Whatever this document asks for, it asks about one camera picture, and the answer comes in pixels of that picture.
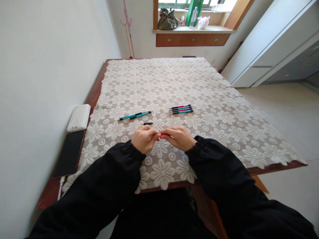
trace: white power bank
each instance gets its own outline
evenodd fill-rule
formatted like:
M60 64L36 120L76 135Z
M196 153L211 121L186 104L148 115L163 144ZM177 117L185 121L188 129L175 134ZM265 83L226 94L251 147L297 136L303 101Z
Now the white power bank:
M91 106L88 104L76 106L73 109L70 123L66 130L70 133L85 130L90 116L90 109Z

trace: green bottle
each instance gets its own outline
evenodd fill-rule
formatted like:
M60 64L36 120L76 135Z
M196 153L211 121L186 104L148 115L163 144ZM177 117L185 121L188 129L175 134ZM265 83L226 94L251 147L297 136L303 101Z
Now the green bottle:
M204 0L191 0L190 5L189 5L189 10L187 13L187 17L186 17L186 26L189 27L190 21L192 20L192 16L193 16L193 11L194 11L195 7L197 7L197 16L196 16L196 21L194 22L194 26L196 26L197 18L202 13L203 2L204 2Z

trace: black pants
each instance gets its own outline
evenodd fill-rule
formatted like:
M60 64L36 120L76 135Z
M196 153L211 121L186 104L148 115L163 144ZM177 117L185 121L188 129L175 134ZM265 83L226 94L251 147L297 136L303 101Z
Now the black pants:
M124 237L216 238L186 188L135 195L120 213L111 239Z

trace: smartphone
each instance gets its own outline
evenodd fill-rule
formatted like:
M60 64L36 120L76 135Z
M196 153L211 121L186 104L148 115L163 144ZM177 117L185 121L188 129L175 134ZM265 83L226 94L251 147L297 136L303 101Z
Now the smartphone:
M85 131L69 133L65 137L62 150L54 169L53 178L76 173Z

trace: coat rack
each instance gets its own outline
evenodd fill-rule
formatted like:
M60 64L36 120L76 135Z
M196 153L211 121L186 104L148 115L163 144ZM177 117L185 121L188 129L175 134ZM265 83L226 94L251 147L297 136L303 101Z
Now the coat rack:
M134 55L134 49L133 49L133 42L132 42L132 36L131 36L131 30L130 30L130 27L131 27L131 25L132 25L132 19L130 18L130 20L129 20L129 17L128 17L128 15L127 15L127 10L126 10L126 5L125 5L125 0L123 0L123 3L124 3L124 14L125 14L125 20L126 20L126 23L125 24L123 24L122 23L122 20L120 20L121 21L121 24L123 25L123 26L125 26L125 30L126 30L126 37L127 37L127 43L128 43L128 45L129 45L129 50L130 50L130 59L132 59L132 58L135 58L135 55ZM130 43L129 43L129 38L128 38L128 36L127 36L127 29L126 29L126 25L128 26L128 28L129 28L129 35L130 35L130 40L131 40L131 45L132 45L132 53L133 53L133 57L132 57L132 55L131 55L131 47L130 47Z

